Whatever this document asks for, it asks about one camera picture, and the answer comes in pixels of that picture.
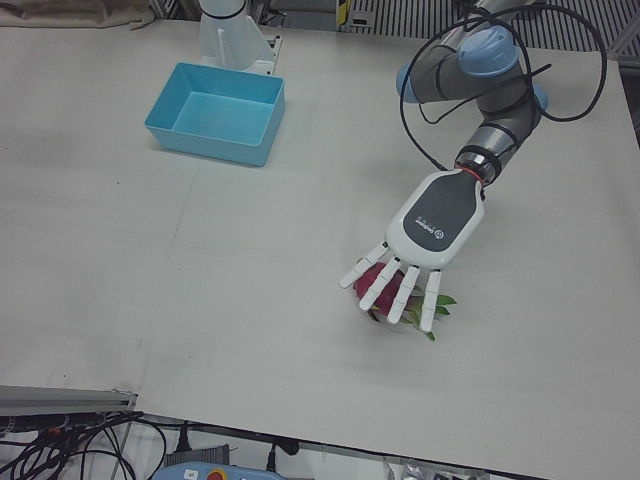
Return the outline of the white grey robot hand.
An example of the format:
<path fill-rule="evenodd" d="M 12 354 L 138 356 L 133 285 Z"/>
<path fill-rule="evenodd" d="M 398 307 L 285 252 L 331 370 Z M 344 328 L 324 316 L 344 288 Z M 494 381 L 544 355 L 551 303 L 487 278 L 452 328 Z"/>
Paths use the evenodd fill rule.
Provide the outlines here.
<path fill-rule="evenodd" d="M 432 331 L 442 269 L 470 237 L 484 216 L 479 175 L 464 167 L 427 176 L 410 195 L 387 227 L 384 240 L 359 259 L 339 281 L 351 286 L 377 261 L 387 258 L 359 301 L 368 310 L 391 282 L 396 272 L 407 268 L 393 298 L 387 321 L 399 322 L 421 273 L 428 274 L 419 328 Z"/>

